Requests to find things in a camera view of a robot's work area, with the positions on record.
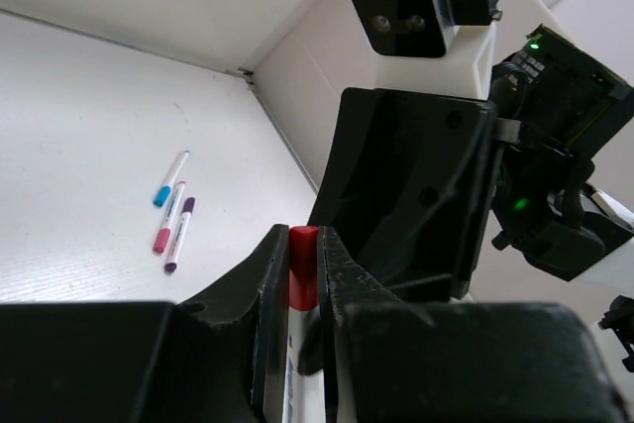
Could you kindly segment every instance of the pink marker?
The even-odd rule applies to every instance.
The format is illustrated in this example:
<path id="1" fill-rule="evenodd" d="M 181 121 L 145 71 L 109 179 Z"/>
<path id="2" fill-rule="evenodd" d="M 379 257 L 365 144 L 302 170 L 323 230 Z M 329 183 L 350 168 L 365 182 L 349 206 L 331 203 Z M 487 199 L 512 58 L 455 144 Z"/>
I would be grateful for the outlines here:
<path id="1" fill-rule="evenodd" d="M 167 248 L 169 235 L 171 234 L 171 224 L 173 223 L 176 212 L 178 211 L 180 199 L 185 192 L 185 185 L 186 183 L 183 180 L 174 187 L 174 193 L 171 194 L 171 198 L 167 204 L 165 217 L 162 219 L 160 230 L 158 230 L 157 239 L 155 240 L 155 245 L 153 246 L 153 250 L 159 254 L 164 252 L 165 248 Z"/>

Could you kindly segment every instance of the purple marker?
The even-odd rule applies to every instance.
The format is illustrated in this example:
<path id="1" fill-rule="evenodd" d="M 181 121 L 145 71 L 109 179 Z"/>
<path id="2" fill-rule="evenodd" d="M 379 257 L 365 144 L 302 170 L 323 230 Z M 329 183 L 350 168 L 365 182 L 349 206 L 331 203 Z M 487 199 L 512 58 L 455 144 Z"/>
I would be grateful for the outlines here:
<path id="1" fill-rule="evenodd" d="M 193 197 L 189 197 L 187 200 L 185 200 L 185 204 L 182 207 L 180 220 L 178 221 L 178 226 L 176 227 L 176 233 L 174 235 L 174 241 L 171 242 L 171 248 L 169 249 L 169 253 L 167 254 L 167 260 L 165 260 L 164 269 L 166 272 L 172 273 L 176 271 L 178 257 L 180 256 L 180 250 L 182 250 L 182 244 L 185 241 L 187 225 L 189 225 L 189 219 L 191 218 L 191 214 L 194 211 L 195 203 L 196 199 Z"/>

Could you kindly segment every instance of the camera lens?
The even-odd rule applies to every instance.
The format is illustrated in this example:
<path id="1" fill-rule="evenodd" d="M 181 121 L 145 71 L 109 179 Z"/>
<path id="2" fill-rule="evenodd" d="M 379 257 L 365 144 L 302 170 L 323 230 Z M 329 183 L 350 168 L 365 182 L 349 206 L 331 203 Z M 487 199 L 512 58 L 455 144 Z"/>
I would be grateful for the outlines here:
<path id="1" fill-rule="evenodd" d="M 420 15 L 414 15 L 407 19 L 407 27 L 412 32 L 422 32 L 425 30 L 425 19 L 423 19 Z"/>
<path id="2" fill-rule="evenodd" d="M 392 25 L 387 20 L 387 17 L 377 15 L 372 18 L 372 26 L 382 34 L 389 32 L 392 29 Z"/>

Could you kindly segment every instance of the camera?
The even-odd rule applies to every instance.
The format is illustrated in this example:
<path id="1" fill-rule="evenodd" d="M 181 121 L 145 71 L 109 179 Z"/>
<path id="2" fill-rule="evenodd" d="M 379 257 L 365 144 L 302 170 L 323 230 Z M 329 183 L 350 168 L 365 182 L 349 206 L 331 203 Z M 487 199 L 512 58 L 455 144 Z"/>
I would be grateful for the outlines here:
<path id="1" fill-rule="evenodd" d="M 385 56 L 445 56 L 457 27 L 449 0 L 352 0 L 375 52 Z"/>

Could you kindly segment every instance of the green led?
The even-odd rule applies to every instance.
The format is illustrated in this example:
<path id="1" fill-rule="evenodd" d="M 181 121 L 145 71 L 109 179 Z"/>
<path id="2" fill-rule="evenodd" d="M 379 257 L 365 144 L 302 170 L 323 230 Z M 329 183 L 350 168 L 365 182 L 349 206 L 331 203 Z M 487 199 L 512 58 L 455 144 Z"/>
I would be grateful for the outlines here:
<path id="1" fill-rule="evenodd" d="M 521 212 L 528 206 L 528 198 L 522 198 L 513 206 L 514 212 Z"/>

